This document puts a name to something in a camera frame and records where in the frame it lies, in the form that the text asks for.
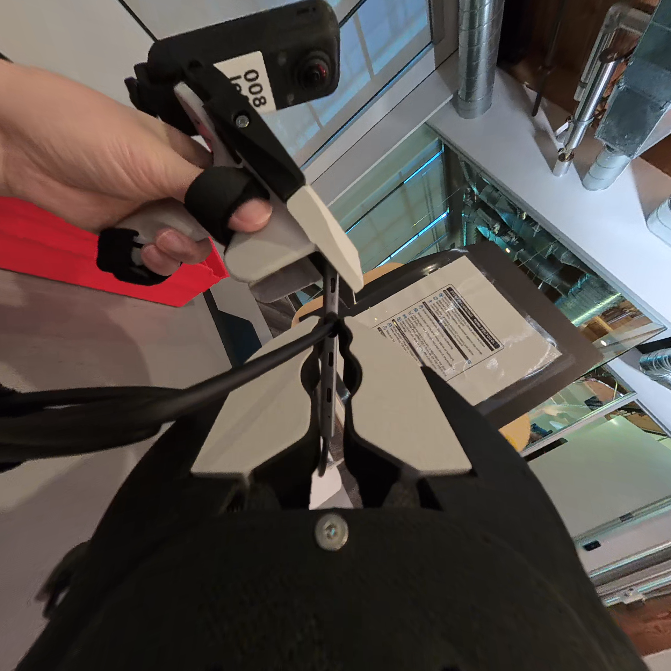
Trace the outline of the wooden sign board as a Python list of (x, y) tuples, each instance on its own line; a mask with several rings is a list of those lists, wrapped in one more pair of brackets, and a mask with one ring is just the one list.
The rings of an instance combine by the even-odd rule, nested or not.
[[(403, 264), (398, 262), (387, 262), (376, 267), (364, 274), (363, 279), (365, 284), (369, 284), (377, 278), (390, 273), (398, 268), (403, 267)], [(323, 297), (315, 297), (298, 309), (293, 316), (291, 327), (298, 325), (301, 318), (316, 311), (321, 311), (323, 308)], [(528, 444), (531, 436), (531, 421), (528, 415), (522, 415), (513, 420), (509, 424), (499, 429), (499, 432), (504, 438), (515, 448), (517, 452), (521, 452)]]

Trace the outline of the red plastic bin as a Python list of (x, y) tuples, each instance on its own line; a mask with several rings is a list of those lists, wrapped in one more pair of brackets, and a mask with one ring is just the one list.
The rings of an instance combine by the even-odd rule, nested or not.
[(119, 281), (96, 266), (97, 238), (25, 201), (1, 197), (1, 269), (181, 307), (228, 277), (216, 249), (153, 287)]

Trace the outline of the person's left hand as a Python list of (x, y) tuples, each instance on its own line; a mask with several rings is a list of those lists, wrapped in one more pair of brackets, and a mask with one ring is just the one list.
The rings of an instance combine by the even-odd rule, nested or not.
[(1, 61), (1, 196), (99, 235), (155, 201), (183, 202), (212, 157), (104, 94)]

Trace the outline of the silver round ventilation duct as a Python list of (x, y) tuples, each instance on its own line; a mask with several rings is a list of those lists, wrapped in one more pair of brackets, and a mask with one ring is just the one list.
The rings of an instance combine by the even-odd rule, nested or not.
[(457, 114), (473, 120), (492, 104), (504, 1), (459, 1)]

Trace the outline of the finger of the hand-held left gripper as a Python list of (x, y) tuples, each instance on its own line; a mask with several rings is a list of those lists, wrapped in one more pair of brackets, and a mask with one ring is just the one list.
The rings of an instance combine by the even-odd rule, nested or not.
[(288, 199), (287, 209), (353, 293), (361, 291), (365, 282), (357, 248), (314, 189), (302, 186)]
[(321, 256), (306, 256), (266, 278), (250, 283), (256, 301), (270, 304), (316, 283), (323, 277)]

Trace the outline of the glass window wall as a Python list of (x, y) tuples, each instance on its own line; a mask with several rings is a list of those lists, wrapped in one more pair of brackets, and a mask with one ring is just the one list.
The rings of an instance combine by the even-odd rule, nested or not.
[(332, 1), (337, 92), (308, 106), (300, 162), (364, 269), (444, 248), (445, 147), (429, 126), (457, 84), (458, 1)]

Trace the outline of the chrome pipe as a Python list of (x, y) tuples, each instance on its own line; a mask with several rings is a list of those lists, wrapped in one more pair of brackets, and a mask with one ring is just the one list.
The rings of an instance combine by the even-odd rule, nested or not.
[(568, 124), (563, 144), (558, 150), (558, 156), (552, 169), (554, 176), (562, 177), (568, 172), (574, 160), (575, 151), (592, 123), (613, 73), (623, 58), (622, 51), (607, 48), (595, 61), (575, 114)]

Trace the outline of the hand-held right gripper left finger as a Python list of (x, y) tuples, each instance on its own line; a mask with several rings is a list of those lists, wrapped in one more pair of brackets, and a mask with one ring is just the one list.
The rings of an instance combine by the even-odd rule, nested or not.
[(320, 346), (234, 390), (191, 472), (269, 486), (282, 508), (308, 508), (319, 464)]

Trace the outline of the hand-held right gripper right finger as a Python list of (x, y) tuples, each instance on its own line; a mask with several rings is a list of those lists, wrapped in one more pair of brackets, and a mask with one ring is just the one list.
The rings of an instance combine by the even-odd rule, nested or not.
[(414, 502), (419, 481), (468, 474), (472, 464), (432, 390), (432, 371), (356, 319), (341, 320), (339, 336), (349, 390), (344, 460), (363, 507), (383, 507), (398, 489)]

